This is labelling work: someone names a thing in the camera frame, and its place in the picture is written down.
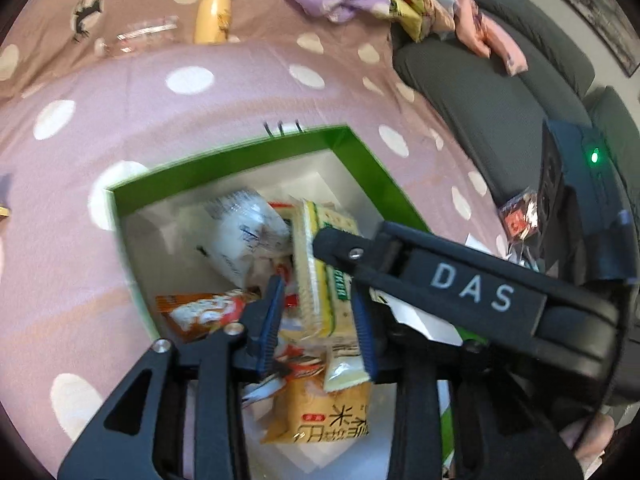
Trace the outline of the orange panda snack packet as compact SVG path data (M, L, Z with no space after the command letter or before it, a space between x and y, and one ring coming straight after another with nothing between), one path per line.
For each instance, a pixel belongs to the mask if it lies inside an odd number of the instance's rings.
M216 294L157 296L155 305L169 327L190 341L238 322L245 307L259 298L254 292L237 288Z

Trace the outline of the pink cloth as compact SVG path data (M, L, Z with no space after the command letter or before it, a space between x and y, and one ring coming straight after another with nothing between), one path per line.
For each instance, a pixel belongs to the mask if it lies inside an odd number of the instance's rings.
M455 36L481 58L498 55L509 76L528 70L518 44L474 0L390 0L390 16L415 42L431 35Z

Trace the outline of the dark grey sofa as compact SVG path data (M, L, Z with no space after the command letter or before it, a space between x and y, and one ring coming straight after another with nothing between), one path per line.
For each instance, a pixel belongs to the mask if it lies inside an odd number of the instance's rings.
M475 0L525 53L526 72L506 73L498 56L481 58L456 38L412 41L392 28L401 80L432 104L474 162L497 205L540 177L547 119L594 127L632 200L639 198L639 129L613 87L594 90L594 68L566 32L530 0Z

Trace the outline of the white barcode snack packet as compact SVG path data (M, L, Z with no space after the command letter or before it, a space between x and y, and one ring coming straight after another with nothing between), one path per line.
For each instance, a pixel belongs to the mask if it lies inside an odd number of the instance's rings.
M250 269L260 251L288 234L280 216L250 188L181 208L178 227L187 248L241 288L248 288Z

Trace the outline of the green cracker packet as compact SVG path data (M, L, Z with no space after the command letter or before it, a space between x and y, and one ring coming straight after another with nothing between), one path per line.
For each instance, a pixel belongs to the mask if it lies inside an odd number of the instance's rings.
M314 256L312 242L323 228L358 234L352 216L311 200L294 205L293 259L298 291L298 310L307 338L355 339L350 304L350 278Z

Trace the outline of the green white cardboard box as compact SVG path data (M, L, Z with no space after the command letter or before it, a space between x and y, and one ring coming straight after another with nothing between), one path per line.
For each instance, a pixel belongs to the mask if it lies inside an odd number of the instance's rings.
M348 127L261 136L176 160L115 184L108 194L134 304L151 341L178 342L155 307L168 292L225 292L203 256L183 245L180 209L252 188L266 200L313 200L333 204L355 218L360 233L374 234L384 220L498 255L501 234L490 194L478 196L465 154L433 133L405 134L382 127L372 148ZM253 479L385 479L393 431L394 386L374 386L370 434L335 443L262 444L270 399L243 410Z

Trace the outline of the small red snack packet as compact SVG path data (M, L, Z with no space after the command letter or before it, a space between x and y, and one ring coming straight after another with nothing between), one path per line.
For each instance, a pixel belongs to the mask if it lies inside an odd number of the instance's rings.
M499 208L499 216L510 242L526 240L538 231L537 193L530 188Z

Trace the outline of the clear plastic bottle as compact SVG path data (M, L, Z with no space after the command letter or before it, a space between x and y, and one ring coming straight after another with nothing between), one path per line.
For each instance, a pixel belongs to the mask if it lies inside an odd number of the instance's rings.
M124 32L111 39L97 39L94 43L94 54L98 58L121 58L155 50L176 42L179 30L180 20L175 15L130 24Z

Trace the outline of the pink polka dot bedsheet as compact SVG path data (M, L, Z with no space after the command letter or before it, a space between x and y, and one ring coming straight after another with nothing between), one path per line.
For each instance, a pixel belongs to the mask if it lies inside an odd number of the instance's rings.
M109 185L268 132L345 124L454 141L393 70L388 26L233 0L231 38L192 44L198 0L28 0L1 46L1 402L55 472L148 343L107 212ZM98 58L94 43L175 15L179 38ZM488 187L470 161L478 196Z

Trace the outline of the yellow bottle red cap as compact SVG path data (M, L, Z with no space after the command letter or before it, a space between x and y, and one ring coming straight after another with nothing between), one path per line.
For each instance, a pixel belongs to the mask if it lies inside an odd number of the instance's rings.
M225 44L229 40L232 0L200 0L194 25L194 44Z

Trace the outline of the white red snack packet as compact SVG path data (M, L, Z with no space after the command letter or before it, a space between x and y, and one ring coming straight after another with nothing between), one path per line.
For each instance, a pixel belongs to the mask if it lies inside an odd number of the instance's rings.
M280 216L288 234L280 236L272 247L262 249L254 259L248 278L248 288L263 294L269 279L278 274L284 283L285 309L293 312L299 307L298 284L293 255L294 205L287 202L269 202L269 206Z

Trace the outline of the wall picture frame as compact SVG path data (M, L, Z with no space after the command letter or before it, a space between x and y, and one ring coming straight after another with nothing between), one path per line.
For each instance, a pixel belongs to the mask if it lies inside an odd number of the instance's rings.
M639 68L639 34L618 0L564 0L606 44L631 77Z

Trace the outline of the white wrapped snacks pile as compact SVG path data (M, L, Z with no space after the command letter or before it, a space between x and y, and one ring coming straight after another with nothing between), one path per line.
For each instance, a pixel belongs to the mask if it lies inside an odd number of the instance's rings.
M496 256L535 272L544 272L540 263L527 245L521 242L509 244L504 235L498 235L496 237L494 250L491 250L472 234L466 237L464 246L477 250L478 252L484 252L484 254L487 255Z

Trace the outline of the yellow rice snack packet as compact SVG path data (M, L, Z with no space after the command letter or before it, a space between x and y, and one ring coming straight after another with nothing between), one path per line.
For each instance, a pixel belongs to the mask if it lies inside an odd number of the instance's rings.
M284 387L273 396L262 443L333 443L369 433L372 384L356 344L286 344L277 361Z

